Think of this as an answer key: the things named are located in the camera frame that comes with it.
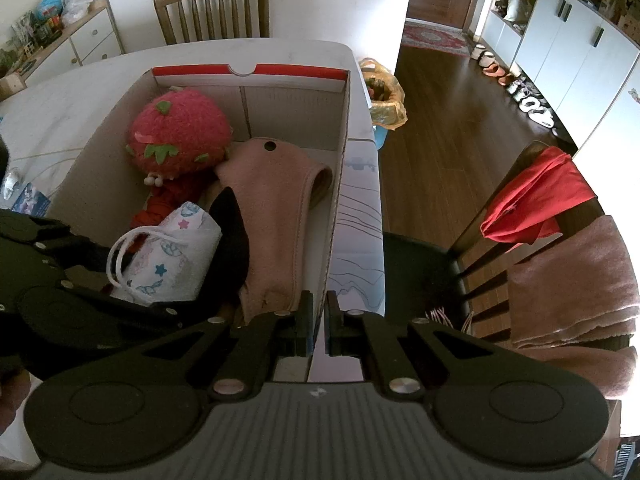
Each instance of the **yellow plastic bag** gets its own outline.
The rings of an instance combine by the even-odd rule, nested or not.
[[[360,70],[367,86],[382,88],[383,101],[371,100],[371,122],[388,130],[395,130],[406,122],[404,90],[398,79],[375,59],[366,57],[360,62]]]

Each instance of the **white table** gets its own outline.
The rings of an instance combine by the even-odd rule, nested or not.
[[[250,73],[261,62],[326,66],[350,70],[350,129],[340,187],[337,225],[328,288],[338,292],[340,308],[384,312],[382,208],[378,153],[369,101],[352,51],[325,41],[250,39],[186,43],[133,52],[65,73],[0,103],[0,135],[9,148],[10,168],[36,179],[51,194],[107,113],[142,73],[154,66],[229,64],[236,73]],[[20,190],[14,193],[15,201]],[[325,377],[338,360],[321,356],[322,333],[311,378]],[[350,358],[343,380],[360,375]]]

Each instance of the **wooden chair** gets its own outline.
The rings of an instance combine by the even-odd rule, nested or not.
[[[414,317],[424,317],[425,311],[440,307],[444,308],[453,327],[458,330],[462,328],[472,308],[473,323],[508,313],[509,300],[504,290],[506,287],[503,286],[507,283],[507,271],[499,270],[501,267],[498,260],[503,258],[515,263],[513,253],[505,254],[514,244],[491,242],[492,245],[487,250],[483,249],[477,258],[469,261],[465,256],[472,253],[477,245],[488,245],[488,240],[482,238],[480,233],[480,224],[487,206],[508,182],[528,168],[546,148],[546,144],[536,141],[520,153],[484,207],[448,250],[400,235],[383,234],[385,317],[392,324],[406,326]],[[556,220],[562,234],[550,242],[542,242],[541,248],[538,248],[542,245],[539,242],[533,247],[521,246],[519,250],[529,253],[521,261],[571,237],[603,214],[600,203],[595,198],[559,214]],[[479,284],[469,286],[470,278],[478,281],[478,276],[483,276]],[[502,296],[495,293],[500,287],[503,289]],[[482,309],[476,307],[474,302],[479,298],[483,299],[485,305],[489,304]],[[505,328],[481,338],[497,343],[507,341],[510,335],[510,329]],[[628,346],[628,342],[629,336],[620,336],[582,345],[618,350]]]
[[[162,34],[164,34],[164,40],[166,44],[176,44],[174,28],[169,18],[169,12],[167,7],[172,4],[177,4],[178,16],[180,18],[180,29],[182,30],[182,36],[185,43],[190,42],[189,29],[187,26],[187,19],[184,13],[184,7],[182,2],[185,0],[154,0],[154,7],[156,8],[156,14],[158,15],[158,21],[162,28]],[[193,17],[193,30],[195,31],[196,41],[202,41],[202,25],[200,21],[200,11],[198,10],[198,4],[196,0],[188,0],[190,5],[191,15]],[[220,37],[216,38],[214,32],[214,8],[218,7],[218,16],[220,20]],[[226,9],[225,0],[214,0],[213,4],[211,0],[204,0],[205,17],[207,23],[207,34],[209,40],[226,40],[230,37],[229,30],[226,24]],[[252,27],[252,10],[250,0],[244,0],[244,30],[248,38],[253,37]],[[240,25],[238,20],[238,0],[231,0],[231,21],[232,21],[232,38],[240,38]],[[258,28],[259,37],[269,37],[269,0],[258,0]]]

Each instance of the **wooden floor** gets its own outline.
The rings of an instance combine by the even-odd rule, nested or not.
[[[408,122],[389,132],[379,151],[383,227],[448,248],[521,150],[533,140],[555,144],[555,138],[529,120],[469,58],[402,47],[396,76],[406,93]],[[491,269],[472,275],[474,283],[468,286],[519,260],[529,247],[522,249],[520,255],[505,255]],[[494,294],[473,300],[472,308],[479,312],[505,300],[506,286]],[[474,333],[483,336],[508,327],[508,314],[503,314],[474,325]]]

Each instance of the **chair backrest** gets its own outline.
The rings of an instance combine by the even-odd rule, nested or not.
[[[154,7],[156,8],[156,14],[158,15],[158,21],[162,28],[162,34],[166,44],[177,43],[175,39],[174,28],[171,24],[169,12],[167,7],[172,4],[177,4],[178,17],[180,19],[180,30],[185,43],[190,42],[189,28],[187,25],[187,18],[184,13],[183,2],[185,0],[154,0]],[[205,22],[207,28],[208,38],[205,40],[226,40],[228,38],[240,38],[240,23],[239,23],[239,11],[238,0],[230,0],[231,7],[231,29],[227,25],[227,12],[225,7],[225,1],[229,0],[204,0],[205,8]],[[260,38],[269,37],[269,0],[257,0],[258,1],[258,32]],[[197,0],[188,0],[190,6],[190,13],[193,18],[193,30],[195,32],[196,41],[202,41],[202,22],[200,19],[200,10],[198,9]],[[252,6],[251,0],[242,0],[242,8],[244,13],[244,31],[247,38],[253,37],[253,24],[252,24]],[[217,14],[219,20],[220,34],[216,37],[214,27],[214,14]]]
[[[475,312],[473,316],[474,325],[480,321],[495,319],[508,313],[509,300],[504,286],[507,283],[506,268],[548,250],[587,227],[597,217],[604,215],[596,198],[583,202],[556,216],[561,235],[558,235],[553,240],[539,240],[532,246],[520,246],[510,253],[507,253],[507,251],[513,248],[515,244],[491,242],[482,237],[480,224],[484,219],[488,205],[502,188],[524,169],[528,168],[536,157],[547,148],[548,146],[543,142],[535,141],[520,153],[507,175],[484,204],[484,207],[449,249],[450,256],[458,261],[461,269],[459,277],[464,278],[466,281],[468,293],[465,295],[465,299],[471,303],[471,307]],[[474,302],[480,303],[478,300],[481,297],[482,308],[478,309]],[[497,330],[485,335],[479,334],[479,336],[491,342],[503,342],[510,338],[511,330],[509,328],[502,328],[500,324],[495,323],[493,327],[497,328]],[[608,340],[599,340],[584,346],[619,349],[628,346],[628,341],[628,336],[620,336],[618,338],[609,338]]]

